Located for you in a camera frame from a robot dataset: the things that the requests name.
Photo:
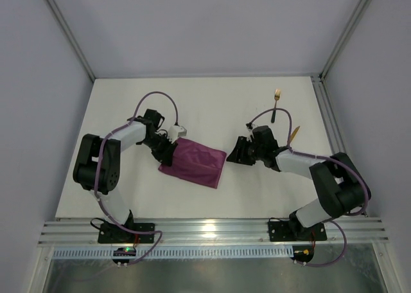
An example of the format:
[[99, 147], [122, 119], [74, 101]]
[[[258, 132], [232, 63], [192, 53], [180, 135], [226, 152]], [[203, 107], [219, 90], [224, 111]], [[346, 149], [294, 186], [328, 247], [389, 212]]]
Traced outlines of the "purple satin napkin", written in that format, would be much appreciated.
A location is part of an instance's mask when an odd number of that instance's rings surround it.
[[163, 174], [217, 189], [227, 153], [195, 141], [178, 138], [172, 165], [161, 164]]

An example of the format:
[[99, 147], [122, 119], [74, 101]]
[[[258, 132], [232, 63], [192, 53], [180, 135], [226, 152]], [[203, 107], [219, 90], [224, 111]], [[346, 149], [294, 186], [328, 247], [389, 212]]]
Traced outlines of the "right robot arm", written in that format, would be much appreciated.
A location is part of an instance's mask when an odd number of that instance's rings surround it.
[[276, 172], [294, 173], [313, 182], [317, 198], [289, 215], [286, 223], [296, 240], [309, 237], [315, 226], [368, 205], [371, 191], [351, 158], [342, 152], [330, 157], [302, 153], [276, 140], [256, 141], [240, 136], [227, 157], [230, 163], [252, 166], [261, 161]]

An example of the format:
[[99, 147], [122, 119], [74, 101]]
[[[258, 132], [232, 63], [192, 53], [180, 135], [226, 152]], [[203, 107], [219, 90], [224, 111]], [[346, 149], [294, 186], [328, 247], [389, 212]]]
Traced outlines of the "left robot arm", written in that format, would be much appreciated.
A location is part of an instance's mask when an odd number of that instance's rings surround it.
[[134, 145], [145, 145], [153, 157], [166, 166], [171, 166], [177, 141], [160, 131], [164, 117], [148, 109], [143, 116], [131, 117], [104, 138], [86, 134], [81, 140], [74, 164], [73, 180], [97, 200], [106, 222], [130, 234], [134, 216], [125, 206], [118, 190], [121, 153]]

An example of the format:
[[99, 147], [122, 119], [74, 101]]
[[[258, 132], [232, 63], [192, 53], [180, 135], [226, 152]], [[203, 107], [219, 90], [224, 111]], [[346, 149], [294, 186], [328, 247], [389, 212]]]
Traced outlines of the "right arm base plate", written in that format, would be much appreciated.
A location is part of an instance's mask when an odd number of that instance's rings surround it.
[[272, 217], [267, 226], [271, 242], [322, 242], [328, 239], [322, 223], [305, 228], [294, 221]]

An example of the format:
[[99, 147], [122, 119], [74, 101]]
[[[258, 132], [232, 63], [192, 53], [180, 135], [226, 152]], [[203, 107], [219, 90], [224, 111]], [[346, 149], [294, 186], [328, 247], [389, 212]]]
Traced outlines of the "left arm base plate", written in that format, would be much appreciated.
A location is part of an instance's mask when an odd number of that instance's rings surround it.
[[99, 226], [99, 244], [153, 244], [155, 236], [154, 223], [135, 223], [133, 220], [125, 224], [133, 233], [119, 228], [115, 224], [103, 221]]

